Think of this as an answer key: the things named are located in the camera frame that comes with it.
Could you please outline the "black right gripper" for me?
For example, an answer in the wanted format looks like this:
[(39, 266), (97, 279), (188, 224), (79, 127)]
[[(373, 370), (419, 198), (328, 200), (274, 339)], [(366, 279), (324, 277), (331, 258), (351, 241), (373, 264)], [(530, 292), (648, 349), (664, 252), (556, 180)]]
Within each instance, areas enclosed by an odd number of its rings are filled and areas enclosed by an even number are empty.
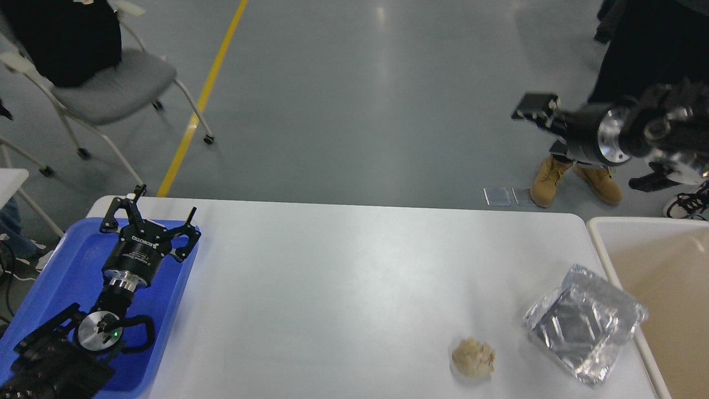
[(633, 157), (621, 149), (620, 135), (636, 107), (632, 99), (592, 102), (576, 110), (560, 107), (554, 93), (524, 93), (512, 120), (524, 120), (562, 139), (549, 149), (558, 162), (582, 162), (592, 166), (622, 166)]

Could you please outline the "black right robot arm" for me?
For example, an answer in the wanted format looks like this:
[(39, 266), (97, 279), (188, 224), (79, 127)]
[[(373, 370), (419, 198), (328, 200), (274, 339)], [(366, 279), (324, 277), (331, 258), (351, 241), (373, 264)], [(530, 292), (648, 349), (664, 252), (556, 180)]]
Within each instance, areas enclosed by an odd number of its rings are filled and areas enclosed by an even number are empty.
[(590, 166), (619, 167), (635, 158), (651, 168), (632, 178), (641, 192), (707, 180), (707, 85), (657, 84), (638, 98), (562, 109), (554, 93), (525, 93), (514, 120), (527, 120), (562, 144), (562, 154)]

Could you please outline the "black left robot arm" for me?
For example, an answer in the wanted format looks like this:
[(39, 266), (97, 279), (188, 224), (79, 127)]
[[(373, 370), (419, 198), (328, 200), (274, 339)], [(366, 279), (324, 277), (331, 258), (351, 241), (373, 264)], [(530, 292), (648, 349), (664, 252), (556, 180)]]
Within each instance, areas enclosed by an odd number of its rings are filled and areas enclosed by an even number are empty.
[(72, 225), (2, 337), (3, 398), (137, 398), (154, 381), (202, 233), (140, 214)]

